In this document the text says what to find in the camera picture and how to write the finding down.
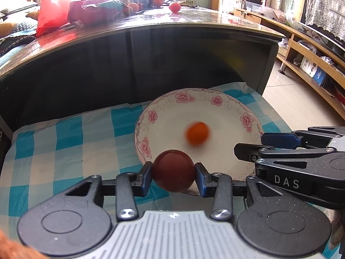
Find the blue white checkered tablecloth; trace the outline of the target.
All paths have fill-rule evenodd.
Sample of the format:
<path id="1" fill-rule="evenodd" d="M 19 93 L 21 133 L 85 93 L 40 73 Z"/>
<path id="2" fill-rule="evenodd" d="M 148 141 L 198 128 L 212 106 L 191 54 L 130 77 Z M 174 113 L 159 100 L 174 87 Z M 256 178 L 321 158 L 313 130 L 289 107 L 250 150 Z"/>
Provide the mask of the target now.
<path id="1" fill-rule="evenodd" d="M 290 130 L 273 107 L 245 83 L 211 89 L 246 105 L 265 132 Z M 19 216 L 34 205 L 92 174 L 111 179 L 119 173 L 138 170 L 135 124 L 147 105 L 122 104 L 17 130 L 1 172 L 1 231 L 19 241 Z M 140 213 L 145 209 L 177 210 L 178 205 L 201 205 L 198 210 L 204 210 L 206 201 L 187 194 L 170 194 L 154 182 L 148 196 L 136 198 Z"/>

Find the orange fruit on table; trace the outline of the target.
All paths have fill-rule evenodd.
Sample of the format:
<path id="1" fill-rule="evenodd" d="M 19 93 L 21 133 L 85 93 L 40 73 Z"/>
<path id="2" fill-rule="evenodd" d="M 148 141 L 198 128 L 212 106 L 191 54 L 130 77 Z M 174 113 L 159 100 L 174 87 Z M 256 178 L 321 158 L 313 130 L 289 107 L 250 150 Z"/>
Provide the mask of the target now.
<path id="1" fill-rule="evenodd" d="M 152 4 L 154 7 L 159 8 L 163 5 L 164 0 L 152 0 Z"/>

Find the wooden tv cabinet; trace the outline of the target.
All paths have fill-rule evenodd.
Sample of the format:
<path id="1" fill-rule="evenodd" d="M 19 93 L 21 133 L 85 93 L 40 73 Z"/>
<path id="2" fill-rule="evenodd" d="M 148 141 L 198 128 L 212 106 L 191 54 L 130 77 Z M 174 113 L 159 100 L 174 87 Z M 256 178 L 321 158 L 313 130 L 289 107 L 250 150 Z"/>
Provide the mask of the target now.
<path id="1" fill-rule="evenodd" d="M 288 67 L 313 88 L 342 118 L 344 118 L 344 59 L 304 31 L 263 15 L 235 9 L 232 14 L 269 27 L 285 36 L 277 58 L 282 62 L 280 73 Z"/>

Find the white floral porcelain bowl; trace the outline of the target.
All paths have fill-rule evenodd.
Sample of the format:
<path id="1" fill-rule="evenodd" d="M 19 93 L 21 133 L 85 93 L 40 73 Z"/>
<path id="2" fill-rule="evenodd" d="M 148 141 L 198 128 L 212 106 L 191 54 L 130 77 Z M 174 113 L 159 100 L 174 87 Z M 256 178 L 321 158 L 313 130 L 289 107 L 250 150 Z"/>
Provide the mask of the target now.
<path id="1" fill-rule="evenodd" d="M 221 91 L 184 88 L 149 103 L 134 132 L 137 156 L 153 161 L 165 150 L 180 150 L 209 172 L 235 180 L 254 174 L 254 164 L 234 155 L 238 143 L 260 144 L 263 127 L 255 114 Z"/>

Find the red plastic bag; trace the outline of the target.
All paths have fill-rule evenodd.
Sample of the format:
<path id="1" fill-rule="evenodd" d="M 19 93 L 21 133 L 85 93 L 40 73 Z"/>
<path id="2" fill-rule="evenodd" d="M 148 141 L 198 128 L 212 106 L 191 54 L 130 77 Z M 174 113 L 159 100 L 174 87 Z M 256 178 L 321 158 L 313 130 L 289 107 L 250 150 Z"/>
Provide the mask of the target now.
<path id="1" fill-rule="evenodd" d="M 41 0 L 36 37 L 39 38 L 68 23 L 70 3 L 75 0 Z"/>

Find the yellow cushion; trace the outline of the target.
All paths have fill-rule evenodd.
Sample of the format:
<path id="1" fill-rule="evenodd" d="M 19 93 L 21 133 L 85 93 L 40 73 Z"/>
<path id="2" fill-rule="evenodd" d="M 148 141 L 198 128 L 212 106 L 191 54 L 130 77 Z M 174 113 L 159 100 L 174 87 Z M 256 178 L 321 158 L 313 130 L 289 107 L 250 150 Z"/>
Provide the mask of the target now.
<path id="1" fill-rule="evenodd" d="M 12 34 L 17 28 L 16 22 L 2 22 L 0 23 L 0 38 Z"/>

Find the large dark red plum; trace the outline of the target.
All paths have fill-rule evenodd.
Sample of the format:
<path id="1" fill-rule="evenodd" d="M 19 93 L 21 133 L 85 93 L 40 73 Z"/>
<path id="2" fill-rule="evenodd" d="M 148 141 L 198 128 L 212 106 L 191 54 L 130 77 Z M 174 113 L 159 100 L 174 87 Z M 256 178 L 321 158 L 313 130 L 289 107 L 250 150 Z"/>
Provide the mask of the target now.
<path id="1" fill-rule="evenodd" d="M 159 154 L 154 160 L 151 173 L 155 183 L 169 192 L 187 190 L 196 177 L 192 159 L 180 150 L 166 150 Z"/>

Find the orange mandarin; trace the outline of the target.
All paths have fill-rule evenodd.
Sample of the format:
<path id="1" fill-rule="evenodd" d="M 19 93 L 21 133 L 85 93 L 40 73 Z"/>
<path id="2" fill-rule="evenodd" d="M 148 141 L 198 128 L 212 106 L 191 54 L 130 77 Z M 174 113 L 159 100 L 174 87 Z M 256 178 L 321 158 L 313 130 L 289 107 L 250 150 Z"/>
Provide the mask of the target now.
<path id="1" fill-rule="evenodd" d="M 207 141 L 210 135 L 210 129 L 204 122 L 193 122 L 185 131 L 187 142 L 194 147 L 202 145 Z"/>

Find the dark coffee table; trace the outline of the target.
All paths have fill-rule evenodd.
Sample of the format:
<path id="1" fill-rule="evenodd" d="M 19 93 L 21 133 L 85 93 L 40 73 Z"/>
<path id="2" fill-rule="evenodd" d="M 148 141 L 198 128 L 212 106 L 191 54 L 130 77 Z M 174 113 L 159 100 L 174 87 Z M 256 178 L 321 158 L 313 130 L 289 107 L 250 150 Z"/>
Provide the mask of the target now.
<path id="1" fill-rule="evenodd" d="M 155 9 L 88 27 L 64 26 L 1 66 L 1 130 L 180 88 L 245 82 L 262 93 L 282 35 L 205 8 Z"/>

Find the red tomato on table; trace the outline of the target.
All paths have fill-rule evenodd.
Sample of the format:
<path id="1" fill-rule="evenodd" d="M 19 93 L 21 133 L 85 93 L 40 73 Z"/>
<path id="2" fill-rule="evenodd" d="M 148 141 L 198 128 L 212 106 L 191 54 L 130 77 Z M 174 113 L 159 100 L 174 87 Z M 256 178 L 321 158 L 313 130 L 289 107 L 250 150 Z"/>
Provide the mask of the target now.
<path id="1" fill-rule="evenodd" d="M 181 10 L 181 5 L 177 2 L 170 3 L 169 9 L 172 13 L 177 13 Z"/>

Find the red green snack bag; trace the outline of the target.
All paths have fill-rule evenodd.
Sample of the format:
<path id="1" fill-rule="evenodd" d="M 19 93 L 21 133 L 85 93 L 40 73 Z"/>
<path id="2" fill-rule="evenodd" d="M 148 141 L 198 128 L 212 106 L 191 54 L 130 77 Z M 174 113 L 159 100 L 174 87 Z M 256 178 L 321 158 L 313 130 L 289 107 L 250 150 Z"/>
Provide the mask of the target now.
<path id="1" fill-rule="evenodd" d="M 92 25 L 122 13 L 127 5 L 120 0 L 75 0 L 70 3 L 67 20 Z"/>

